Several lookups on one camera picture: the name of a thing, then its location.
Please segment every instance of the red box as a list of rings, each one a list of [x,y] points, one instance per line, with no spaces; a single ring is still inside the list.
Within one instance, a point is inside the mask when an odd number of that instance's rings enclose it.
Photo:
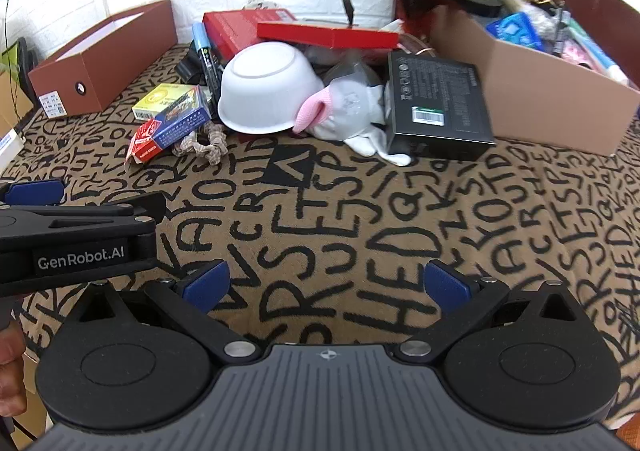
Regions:
[[[262,42],[257,33],[258,22],[295,20],[284,8],[206,12],[202,18],[209,39],[227,62],[240,50]]]
[[[136,161],[146,162],[162,151],[162,148],[153,139],[153,134],[160,124],[162,122],[152,118],[137,129],[129,143],[129,150],[125,160],[129,160],[133,155]]]
[[[325,48],[389,49],[398,46],[398,34],[371,28],[349,28],[348,25],[266,22],[258,23],[258,37],[322,46]]]

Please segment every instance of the brown box lid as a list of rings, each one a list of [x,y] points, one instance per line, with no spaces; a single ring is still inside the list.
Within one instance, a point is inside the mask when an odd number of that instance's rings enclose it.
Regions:
[[[20,84],[10,79],[9,72],[0,74],[0,95],[2,95],[0,98],[0,138],[2,138],[33,109],[33,103],[24,94]],[[15,109],[11,95],[15,97]]]

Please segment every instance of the white plush toy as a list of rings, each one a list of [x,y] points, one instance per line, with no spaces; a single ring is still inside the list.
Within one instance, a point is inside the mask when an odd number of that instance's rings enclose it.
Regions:
[[[341,140],[361,156],[380,155],[397,166],[411,163],[407,155],[389,155],[386,135],[374,124],[385,124],[382,86],[367,86],[361,74],[334,79],[309,97],[296,117],[293,131],[306,129],[321,140]]]

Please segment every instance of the pink fabric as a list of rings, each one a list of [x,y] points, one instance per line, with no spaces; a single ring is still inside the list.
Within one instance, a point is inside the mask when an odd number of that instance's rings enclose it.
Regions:
[[[329,88],[320,90],[311,95],[300,107],[293,127],[294,133],[300,133],[303,129],[324,122],[331,115],[334,103],[331,99]]]

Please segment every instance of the yellow box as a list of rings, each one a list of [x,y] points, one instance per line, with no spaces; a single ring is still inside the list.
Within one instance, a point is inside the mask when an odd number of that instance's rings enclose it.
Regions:
[[[158,84],[131,108],[133,116],[140,122],[146,122],[192,88],[190,84]]]

